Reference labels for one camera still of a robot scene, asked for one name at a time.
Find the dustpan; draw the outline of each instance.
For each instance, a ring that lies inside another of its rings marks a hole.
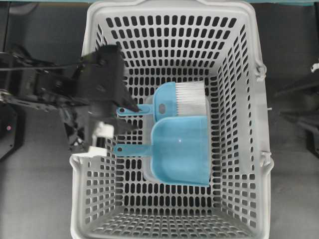
[[[210,159],[206,116],[167,117],[151,132],[151,145],[120,144],[117,156],[151,156],[151,170],[172,185],[208,186]]]

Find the handle hole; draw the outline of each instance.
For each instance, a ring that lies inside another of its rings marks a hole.
[[[160,114],[165,114],[165,111],[166,111],[166,107],[164,104],[160,104],[159,105],[159,113]]]

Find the brush handle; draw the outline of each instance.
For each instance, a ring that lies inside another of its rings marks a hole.
[[[152,146],[143,144],[118,144],[114,147],[116,156],[152,156]]]
[[[152,104],[142,104],[142,105],[139,104],[138,108],[140,109],[139,112],[134,112],[126,108],[117,108],[116,113],[119,116],[145,116],[145,115],[153,114]]]

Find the black cable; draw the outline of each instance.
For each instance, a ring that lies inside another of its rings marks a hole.
[[[11,67],[11,68],[1,68],[0,71],[23,71],[23,70],[55,70],[55,69],[63,69],[72,66],[78,65],[98,65],[95,63],[70,63],[65,65],[57,65],[57,66],[21,66],[21,67]]]

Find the black mechanical part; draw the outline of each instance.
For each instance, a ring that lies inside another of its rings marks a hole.
[[[17,114],[8,104],[0,103],[0,159],[15,146]]]
[[[74,72],[70,77],[66,68]],[[0,102],[59,110],[72,153],[88,151],[100,121],[115,134],[137,128],[116,117],[117,107],[139,110],[123,79],[124,62],[113,45],[67,65],[34,59],[20,46],[0,53]]]

